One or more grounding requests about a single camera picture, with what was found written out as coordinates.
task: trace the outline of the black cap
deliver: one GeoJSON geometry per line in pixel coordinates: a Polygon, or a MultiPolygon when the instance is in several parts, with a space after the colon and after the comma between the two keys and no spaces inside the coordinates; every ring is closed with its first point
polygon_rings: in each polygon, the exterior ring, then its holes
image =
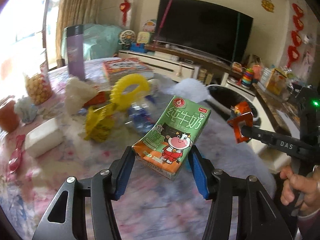
{"type": "Polygon", "coordinates": [[[83,25],[73,25],[67,27],[67,37],[83,34],[83,25]]]}

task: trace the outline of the cartoon cow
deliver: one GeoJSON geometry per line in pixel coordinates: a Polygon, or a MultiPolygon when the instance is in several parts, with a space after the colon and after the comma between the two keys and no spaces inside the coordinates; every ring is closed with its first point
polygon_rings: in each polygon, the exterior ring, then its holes
{"type": "Polygon", "coordinates": [[[188,133],[176,132],[176,137],[171,138],[167,135],[169,145],[162,149],[161,160],[171,164],[174,161],[179,163],[179,159],[183,155],[183,150],[192,146],[192,141],[190,140],[191,135],[188,133]]]}

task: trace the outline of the yellow snack bag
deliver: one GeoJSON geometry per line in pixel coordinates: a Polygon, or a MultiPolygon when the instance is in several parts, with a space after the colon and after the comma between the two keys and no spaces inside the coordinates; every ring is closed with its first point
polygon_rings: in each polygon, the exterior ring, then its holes
{"type": "Polygon", "coordinates": [[[104,107],[94,109],[92,106],[88,109],[85,123],[85,140],[90,138],[97,142],[104,142],[110,134],[115,121],[113,119],[115,105],[109,104],[104,107]]]}

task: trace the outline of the pink spoon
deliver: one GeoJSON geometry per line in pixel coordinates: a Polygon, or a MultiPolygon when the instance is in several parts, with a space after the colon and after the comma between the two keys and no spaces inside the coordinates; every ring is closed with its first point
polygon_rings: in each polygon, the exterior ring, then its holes
{"type": "Polygon", "coordinates": [[[8,167],[9,167],[9,174],[15,172],[21,163],[21,148],[22,148],[22,144],[24,142],[24,139],[26,138],[26,135],[18,135],[16,137],[16,149],[12,152],[9,163],[8,163],[8,167]]]}

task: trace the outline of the tv screen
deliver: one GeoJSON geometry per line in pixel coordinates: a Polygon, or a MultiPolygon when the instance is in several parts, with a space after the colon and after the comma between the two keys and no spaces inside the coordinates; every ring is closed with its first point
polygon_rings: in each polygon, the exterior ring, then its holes
{"type": "Polygon", "coordinates": [[[155,39],[241,62],[253,19],[233,9],[199,0],[160,0],[155,39]]]}

